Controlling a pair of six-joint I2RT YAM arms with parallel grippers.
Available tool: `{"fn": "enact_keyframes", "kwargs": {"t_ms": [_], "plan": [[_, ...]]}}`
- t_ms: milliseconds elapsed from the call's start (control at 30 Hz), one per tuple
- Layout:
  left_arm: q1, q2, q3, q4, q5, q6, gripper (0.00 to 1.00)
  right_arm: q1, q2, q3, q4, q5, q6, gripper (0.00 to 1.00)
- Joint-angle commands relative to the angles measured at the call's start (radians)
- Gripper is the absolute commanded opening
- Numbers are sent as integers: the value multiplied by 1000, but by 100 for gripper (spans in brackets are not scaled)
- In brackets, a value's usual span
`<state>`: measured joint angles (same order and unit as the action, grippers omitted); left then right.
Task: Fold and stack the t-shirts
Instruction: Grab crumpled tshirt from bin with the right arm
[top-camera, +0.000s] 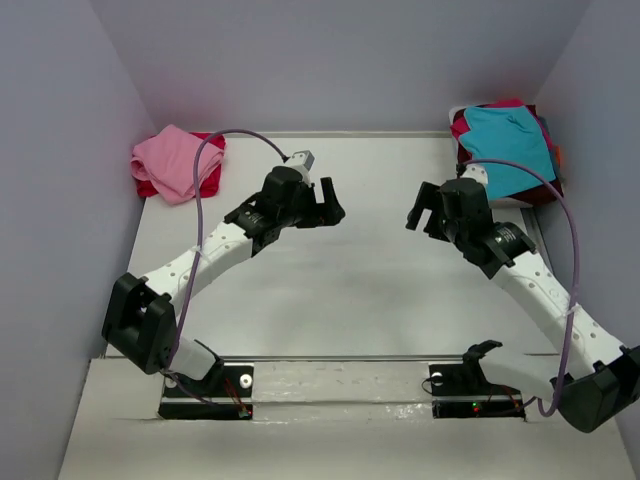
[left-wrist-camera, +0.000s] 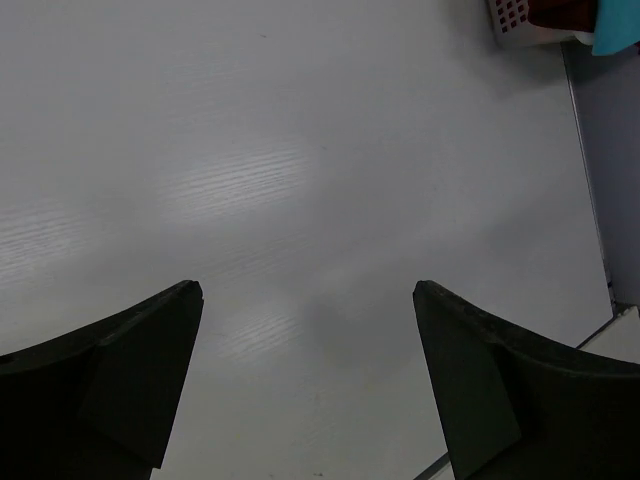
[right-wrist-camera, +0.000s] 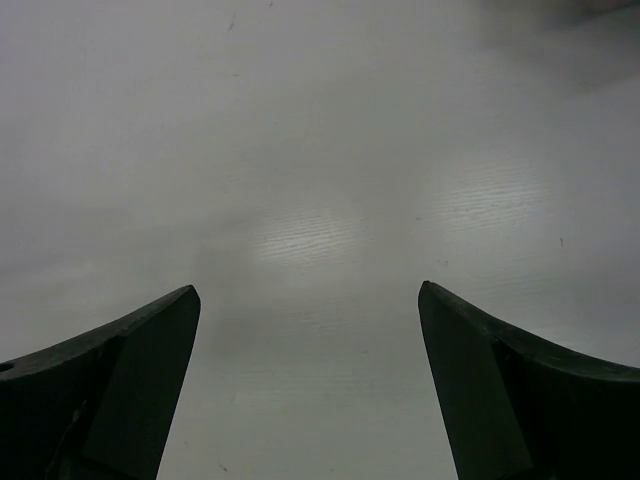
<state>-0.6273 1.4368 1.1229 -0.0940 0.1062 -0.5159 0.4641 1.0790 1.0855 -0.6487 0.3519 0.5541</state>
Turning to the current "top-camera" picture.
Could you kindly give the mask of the turquoise t shirt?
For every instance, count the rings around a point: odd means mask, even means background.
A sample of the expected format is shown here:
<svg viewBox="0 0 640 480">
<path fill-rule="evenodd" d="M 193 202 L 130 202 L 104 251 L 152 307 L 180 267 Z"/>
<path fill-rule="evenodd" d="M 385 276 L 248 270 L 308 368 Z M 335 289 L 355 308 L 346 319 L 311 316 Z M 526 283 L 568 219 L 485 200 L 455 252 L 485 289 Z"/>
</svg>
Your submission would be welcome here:
<svg viewBox="0 0 640 480">
<path fill-rule="evenodd" d="M 556 174 L 550 148 L 537 118 L 526 106 L 470 107 L 463 113 L 469 130 L 459 143 L 473 159 L 494 159 L 484 163 L 488 174 L 487 195 L 497 201 L 541 185 L 539 179 L 499 162 L 517 163 L 552 182 Z"/>
</svg>

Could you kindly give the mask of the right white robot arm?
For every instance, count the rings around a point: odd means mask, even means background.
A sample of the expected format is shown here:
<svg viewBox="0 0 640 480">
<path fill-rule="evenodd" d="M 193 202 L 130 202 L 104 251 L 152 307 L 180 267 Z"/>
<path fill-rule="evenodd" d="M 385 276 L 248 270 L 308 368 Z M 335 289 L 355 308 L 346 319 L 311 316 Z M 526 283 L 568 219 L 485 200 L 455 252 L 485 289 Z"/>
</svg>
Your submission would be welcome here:
<svg viewBox="0 0 640 480">
<path fill-rule="evenodd" d="M 472 345 L 453 365 L 431 367 L 436 396 L 482 395 L 504 385 L 555 404 L 576 430 L 591 433 L 639 399 L 639 350 L 604 330 L 547 268 L 517 225 L 497 222 L 485 187 L 472 178 L 420 186 L 407 216 L 414 230 L 424 211 L 431 238 L 450 243 L 506 292 L 560 353 L 554 360 L 509 351 L 502 342 Z"/>
</svg>

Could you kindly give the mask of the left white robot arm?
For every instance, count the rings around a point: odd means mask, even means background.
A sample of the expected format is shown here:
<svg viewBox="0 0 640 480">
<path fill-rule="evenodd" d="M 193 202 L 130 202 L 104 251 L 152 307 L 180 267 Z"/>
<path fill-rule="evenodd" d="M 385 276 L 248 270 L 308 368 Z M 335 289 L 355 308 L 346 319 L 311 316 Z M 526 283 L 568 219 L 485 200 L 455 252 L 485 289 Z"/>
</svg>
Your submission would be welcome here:
<svg viewBox="0 0 640 480">
<path fill-rule="evenodd" d="M 260 191 L 227 214 L 210 234 L 175 259 L 141 277 L 119 277 L 102 336 L 147 375 L 160 373 L 204 396 L 223 379 L 224 361 L 183 336 L 190 300 L 231 268 L 259 254 L 289 227 L 335 226 L 345 218 L 329 177 L 315 185 L 303 166 L 276 166 Z"/>
</svg>

